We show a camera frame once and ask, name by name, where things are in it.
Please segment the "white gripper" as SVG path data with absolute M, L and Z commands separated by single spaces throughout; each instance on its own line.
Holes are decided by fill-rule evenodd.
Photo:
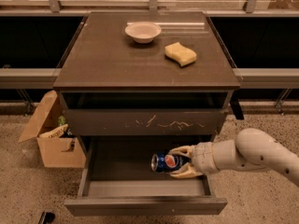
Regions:
M 219 169 L 214 161 L 213 144 L 211 142 L 199 143 L 194 146 L 181 146 L 169 150 L 170 155 L 179 155 L 192 158 L 192 166 L 182 167 L 171 172 L 174 178 L 193 178 L 200 175 L 216 174 Z

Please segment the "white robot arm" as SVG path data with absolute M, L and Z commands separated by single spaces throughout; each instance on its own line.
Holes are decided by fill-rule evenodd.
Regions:
M 174 178 L 211 175 L 222 170 L 273 170 L 299 187 L 299 157 L 275 138 L 258 129 L 244 129 L 235 140 L 176 147 L 169 153 L 190 159 L 181 168 L 170 173 Z

